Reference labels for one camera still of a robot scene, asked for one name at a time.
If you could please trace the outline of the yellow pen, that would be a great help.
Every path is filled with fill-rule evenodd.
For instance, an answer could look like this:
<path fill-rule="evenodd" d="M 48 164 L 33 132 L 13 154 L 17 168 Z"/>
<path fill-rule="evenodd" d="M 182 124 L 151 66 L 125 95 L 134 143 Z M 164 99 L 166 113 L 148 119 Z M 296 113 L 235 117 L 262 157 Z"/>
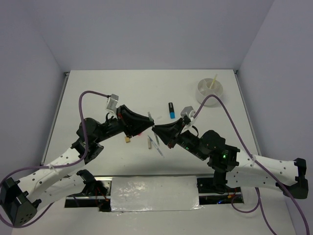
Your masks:
<path fill-rule="evenodd" d="M 214 84 L 215 84 L 215 81 L 216 81 L 216 78 L 217 78 L 217 76 L 218 76 L 218 74 L 215 74 L 215 76 L 214 76 L 214 78 L 213 78 L 213 80 L 212 80 L 212 82 L 211 82 L 211 85 L 210 85 L 210 89 L 212 89 L 213 88 L 213 86 L 214 86 Z"/>

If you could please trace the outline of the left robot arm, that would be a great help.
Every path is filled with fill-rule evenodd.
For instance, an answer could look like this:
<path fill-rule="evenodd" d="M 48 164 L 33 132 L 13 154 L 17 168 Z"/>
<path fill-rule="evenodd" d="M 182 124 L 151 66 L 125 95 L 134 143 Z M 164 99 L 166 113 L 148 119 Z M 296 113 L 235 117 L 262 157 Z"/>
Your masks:
<path fill-rule="evenodd" d="M 58 158 L 33 167 L 33 173 L 18 180 L 12 178 L 12 173 L 2 180 L 0 205 L 10 220 L 6 225 L 27 227 L 36 221 L 34 216 L 40 209 L 48 209 L 77 190 L 84 195 L 93 194 L 100 184 L 83 167 L 102 152 L 104 147 L 100 143 L 120 133 L 128 138 L 137 136 L 153 125 L 152 118 L 134 113 L 125 105 L 116 108 L 115 114 L 103 123 L 83 119 L 76 132 L 77 141 Z"/>

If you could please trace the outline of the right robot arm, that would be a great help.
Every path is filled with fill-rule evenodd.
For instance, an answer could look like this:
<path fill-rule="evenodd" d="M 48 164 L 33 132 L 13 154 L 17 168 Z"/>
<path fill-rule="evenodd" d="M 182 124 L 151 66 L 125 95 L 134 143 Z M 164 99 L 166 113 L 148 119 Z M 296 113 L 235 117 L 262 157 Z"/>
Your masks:
<path fill-rule="evenodd" d="M 217 132 L 208 130 L 201 137 L 185 130 L 186 119 L 156 125 L 152 131 L 169 148 L 182 147 L 214 170 L 213 188 L 253 187 L 282 191 L 285 196 L 306 199 L 309 186 L 305 178 L 306 161 L 276 160 L 249 156 L 245 150 L 227 145 Z"/>

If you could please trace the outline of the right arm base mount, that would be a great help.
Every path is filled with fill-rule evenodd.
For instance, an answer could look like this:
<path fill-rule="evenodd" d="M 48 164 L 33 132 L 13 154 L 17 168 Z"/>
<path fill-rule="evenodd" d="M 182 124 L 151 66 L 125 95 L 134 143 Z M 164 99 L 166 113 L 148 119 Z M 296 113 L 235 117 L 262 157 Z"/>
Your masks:
<path fill-rule="evenodd" d="M 199 204 L 204 205 L 219 205 L 244 203 L 241 188 L 230 188 L 228 186 L 213 185 L 213 177 L 198 177 L 197 188 L 199 193 Z"/>

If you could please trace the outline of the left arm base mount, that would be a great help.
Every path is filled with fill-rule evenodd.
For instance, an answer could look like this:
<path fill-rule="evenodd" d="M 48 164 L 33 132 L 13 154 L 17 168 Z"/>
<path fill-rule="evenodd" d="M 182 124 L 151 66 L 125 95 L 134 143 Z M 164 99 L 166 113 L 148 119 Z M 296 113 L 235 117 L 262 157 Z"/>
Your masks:
<path fill-rule="evenodd" d="M 100 212 L 111 212 L 112 178 L 95 177 L 96 183 L 82 192 L 66 197 L 65 208 L 92 208 Z"/>

